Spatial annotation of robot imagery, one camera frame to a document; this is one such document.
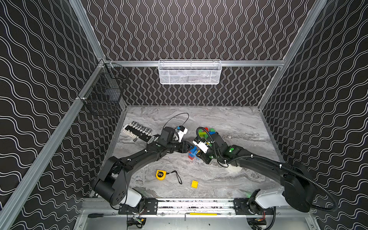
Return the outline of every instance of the white wire basket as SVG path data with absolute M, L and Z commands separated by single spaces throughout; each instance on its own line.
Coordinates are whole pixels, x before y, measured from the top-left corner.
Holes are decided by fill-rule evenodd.
M 216 85 L 222 66 L 220 60 L 159 60 L 158 70 L 164 85 Z

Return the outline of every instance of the wall-mounted basket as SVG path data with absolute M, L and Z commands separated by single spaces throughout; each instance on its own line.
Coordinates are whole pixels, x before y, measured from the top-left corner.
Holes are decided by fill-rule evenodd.
M 161 84 L 216 85 L 222 71 L 220 60 L 159 60 Z
M 94 81 L 83 103 L 92 115 L 113 116 L 121 112 L 120 98 L 121 90 L 117 79 L 111 73 L 102 72 Z

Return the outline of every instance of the wavy line pattern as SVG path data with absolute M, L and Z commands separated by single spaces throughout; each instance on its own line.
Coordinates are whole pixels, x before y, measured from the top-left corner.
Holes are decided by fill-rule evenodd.
M 82 0 L 110 60 L 282 60 L 314 0 Z
M 73 229 L 118 120 L 92 116 L 83 107 L 11 229 Z
M 263 111 L 285 161 L 336 196 L 314 210 L 323 230 L 368 229 L 367 15 L 367 0 L 328 1 Z
M 97 60 L 67 0 L 0 0 L 0 210 Z
M 114 67 L 121 75 L 121 68 Z M 128 105 L 257 106 L 277 67 L 226 67 L 217 85 L 162 85 L 157 68 L 133 68 L 121 86 Z

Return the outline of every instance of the yellow tape measure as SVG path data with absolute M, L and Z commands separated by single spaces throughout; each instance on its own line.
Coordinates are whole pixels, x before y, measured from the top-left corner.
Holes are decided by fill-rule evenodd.
M 156 178 L 159 180 L 163 180 L 166 177 L 166 171 L 164 170 L 157 170 Z

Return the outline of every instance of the gray marble surface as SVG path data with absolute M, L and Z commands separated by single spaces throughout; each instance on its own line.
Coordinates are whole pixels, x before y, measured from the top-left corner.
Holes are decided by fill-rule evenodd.
M 190 115 L 184 125 L 188 129 L 184 140 L 192 141 L 199 126 L 212 127 L 228 145 L 239 145 L 255 154 L 278 160 L 255 107 L 129 107 L 124 124 L 137 121 L 151 128 L 153 134 L 160 134 L 169 118 L 183 112 Z M 186 118 L 186 114 L 180 115 L 167 125 L 181 125 Z M 113 155 L 121 158 L 144 148 L 144 141 L 133 142 L 120 133 Z M 167 175 L 163 181 L 157 180 L 158 169 L 168 172 L 177 170 L 183 185 L 178 183 L 175 174 Z M 198 181 L 197 189 L 191 187 L 193 180 Z M 187 154 L 173 153 L 138 170 L 132 176 L 130 187 L 147 197 L 229 198 L 248 197 L 255 189 L 274 188 L 278 184 L 249 169 L 223 168 L 215 160 L 205 164 L 198 159 L 192 161 Z

